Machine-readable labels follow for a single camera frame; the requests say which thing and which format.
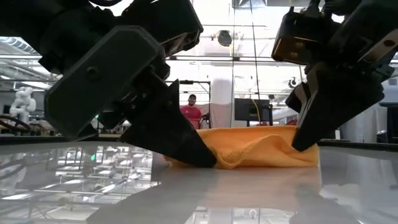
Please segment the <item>orange cloth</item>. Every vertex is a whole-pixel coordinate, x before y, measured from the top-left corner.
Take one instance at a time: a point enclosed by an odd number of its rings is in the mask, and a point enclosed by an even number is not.
[[[298,152],[291,143],[295,126],[260,126],[198,130],[217,158],[217,169],[236,167],[311,167],[318,165],[318,146]],[[173,166],[181,162],[167,158]]]

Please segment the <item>red shirt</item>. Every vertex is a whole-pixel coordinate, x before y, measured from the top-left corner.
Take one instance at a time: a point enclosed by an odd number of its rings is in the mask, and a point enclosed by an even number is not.
[[[188,118],[188,120],[191,122],[191,124],[193,125],[193,127],[195,129],[199,129],[200,125],[199,125],[199,121],[201,118],[201,112],[198,108],[194,107],[194,106],[182,106],[180,108],[181,113]]]

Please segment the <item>humanoid robot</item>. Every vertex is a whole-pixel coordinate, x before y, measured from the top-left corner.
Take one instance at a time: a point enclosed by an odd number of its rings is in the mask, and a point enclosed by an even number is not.
[[[31,87],[20,87],[15,94],[15,100],[10,108],[10,115],[28,124],[29,112],[36,110],[36,101],[32,98],[33,89]]]

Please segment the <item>man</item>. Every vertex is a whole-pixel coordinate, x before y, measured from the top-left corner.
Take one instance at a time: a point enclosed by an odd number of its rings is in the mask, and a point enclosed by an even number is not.
[[[191,94],[188,98],[188,105],[181,107],[181,113],[191,122],[192,126],[195,129],[200,129],[200,118],[201,112],[195,106],[197,102],[197,96],[195,94]]]

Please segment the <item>yellow cable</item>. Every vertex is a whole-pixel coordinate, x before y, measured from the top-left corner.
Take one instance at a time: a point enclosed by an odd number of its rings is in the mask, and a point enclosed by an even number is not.
[[[260,122],[260,125],[261,125],[261,119],[260,119],[260,111],[259,111],[259,107],[257,106],[257,103],[253,100],[253,99],[250,99],[251,101],[253,101],[253,103],[254,103],[254,106],[256,106],[256,110],[257,110],[257,116],[259,117],[259,122]]]

